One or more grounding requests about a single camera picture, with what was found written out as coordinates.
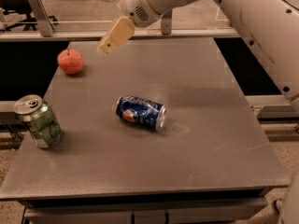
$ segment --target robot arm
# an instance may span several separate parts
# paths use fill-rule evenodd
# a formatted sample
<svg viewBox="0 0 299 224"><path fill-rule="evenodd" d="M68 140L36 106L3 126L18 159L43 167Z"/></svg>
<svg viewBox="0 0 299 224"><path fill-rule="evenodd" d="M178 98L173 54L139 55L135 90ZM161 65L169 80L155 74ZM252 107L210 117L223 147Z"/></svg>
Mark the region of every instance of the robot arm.
<svg viewBox="0 0 299 224"><path fill-rule="evenodd" d="M122 0L122 13L147 27L174 7L197 0ZM281 0L213 0L299 112L299 13Z"/></svg>

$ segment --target green soda can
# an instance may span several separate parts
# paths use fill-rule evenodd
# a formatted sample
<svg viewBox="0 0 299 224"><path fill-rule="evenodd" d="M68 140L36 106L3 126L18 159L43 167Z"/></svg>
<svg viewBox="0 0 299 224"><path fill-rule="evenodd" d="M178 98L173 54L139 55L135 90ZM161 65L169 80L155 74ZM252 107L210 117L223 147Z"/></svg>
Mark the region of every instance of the green soda can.
<svg viewBox="0 0 299 224"><path fill-rule="evenodd" d="M26 95L14 105L17 119L26 127L40 148L53 147L62 130L48 103L38 95Z"/></svg>

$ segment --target apple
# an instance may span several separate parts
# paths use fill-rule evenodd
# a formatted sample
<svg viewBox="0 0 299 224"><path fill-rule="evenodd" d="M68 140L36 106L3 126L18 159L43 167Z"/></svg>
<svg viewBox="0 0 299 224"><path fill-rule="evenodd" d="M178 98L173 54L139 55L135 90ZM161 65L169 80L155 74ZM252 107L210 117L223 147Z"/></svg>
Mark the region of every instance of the apple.
<svg viewBox="0 0 299 224"><path fill-rule="evenodd" d="M83 57L76 49L64 49L57 57L59 67L68 75L75 75L83 69Z"/></svg>

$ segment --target pepsi can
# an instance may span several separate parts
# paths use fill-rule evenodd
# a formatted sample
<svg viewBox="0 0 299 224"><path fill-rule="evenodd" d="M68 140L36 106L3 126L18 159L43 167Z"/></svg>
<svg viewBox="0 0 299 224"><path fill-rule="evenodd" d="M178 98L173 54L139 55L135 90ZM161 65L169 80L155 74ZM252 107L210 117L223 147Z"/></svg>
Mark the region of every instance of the pepsi can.
<svg viewBox="0 0 299 224"><path fill-rule="evenodd" d="M164 105L143 98L127 95L116 105L116 114L125 121L159 131L165 122Z"/></svg>

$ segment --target aluminum can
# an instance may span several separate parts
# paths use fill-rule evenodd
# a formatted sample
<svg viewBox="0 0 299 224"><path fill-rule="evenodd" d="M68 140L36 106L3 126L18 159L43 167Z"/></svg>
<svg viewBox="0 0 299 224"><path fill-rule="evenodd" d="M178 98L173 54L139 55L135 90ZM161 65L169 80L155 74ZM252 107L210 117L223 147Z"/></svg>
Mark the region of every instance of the aluminum can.
<svg viewBox="0 0 299 224"><path fill-rule="evenodd" d="M40 148L53 147L62 136L54 112L38 95L27 95L14 105L17 119L26 127Z"/></svg>
<svg viewBox="0 0 299 224"><path fill-rule="evenodd" d="M159 131L165 123L164 105L143 98L127 95L116 105L116 114L125 121Z"/></svg>

